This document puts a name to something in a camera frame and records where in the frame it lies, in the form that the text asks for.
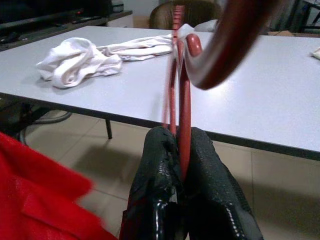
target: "red object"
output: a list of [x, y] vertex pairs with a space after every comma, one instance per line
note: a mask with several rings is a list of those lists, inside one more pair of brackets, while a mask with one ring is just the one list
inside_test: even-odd
[[171, 60], [168, 83], [168, 98], [164, 105], [163, 126], [166, 127], [168, 102], [170, 131], [176, 134], [175, 77], [179, 73], [179, 136], [178, 148], [185, 179], [190, 160], [191, 144], [191, 94], [190, 82], [206, 90], [221, 84], [237, 67], [250, 50], [263, 24], [281, 0], [227, 1], [219, 27], [205, 50], [196, 34], [186, 37], [186, 44], [177, 40], [177, 31], [182, 25], [184, 6], [176, 5], [173, 11], [173, 48], [178, 57]]
[[0, 239], [116, 240], [74, 201], [91, 182], [0, 133]]

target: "television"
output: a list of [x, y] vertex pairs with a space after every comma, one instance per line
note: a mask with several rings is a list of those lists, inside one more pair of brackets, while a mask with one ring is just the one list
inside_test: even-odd
[[70, 16], [85, 0], [0, 0], [0, 30]]

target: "white towel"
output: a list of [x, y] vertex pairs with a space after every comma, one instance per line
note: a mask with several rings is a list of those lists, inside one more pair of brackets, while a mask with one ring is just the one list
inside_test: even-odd
[[312, 53], [312, 56], [320, 60], [320, 47]]
[[52, 48], [36, 65], [45, 81], [57, 88], [77, 86], [84, 78], [120, 72], [123, 61], [142, 61], [172, 51], [171, 35], [144, 37], [96, 47], [85, 38], [72, 37]]
[[119, 55], [124, 61], [142, 61], [172, 51], [172, 37], [169, 35], [142, 37], [119, 44], [98, 46], [106, 56]]

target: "wall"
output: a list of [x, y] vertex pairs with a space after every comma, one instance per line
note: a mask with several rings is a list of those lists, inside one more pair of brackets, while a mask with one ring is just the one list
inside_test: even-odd
[[132, 10], [134, 16], [150, 16], [159, 0], [123, 0], [124, 9]]

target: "crumpled fabric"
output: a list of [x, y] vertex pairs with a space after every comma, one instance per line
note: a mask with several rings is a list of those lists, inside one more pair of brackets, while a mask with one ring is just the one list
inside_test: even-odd
[[36, 64], [45, 81], [57, 88], [71, 88], [86, 78], [120, 72], [123, 61], [143, 61], [172, 51], [171, 35], [143, 37], [119, 44], [96, 47], [85, 38], [72, 37], [52, 48]]
[[0, 133], [0, 236], [4, 240], [116, 240], [74, 202], [86, 178]]
[[72, 37], [52, 48], [36, 68], [43, 80], [63, 89], [75, 87], [85, 78], [117, 74], [121, 65], [118, 55], [105, 56], [88, 39]]

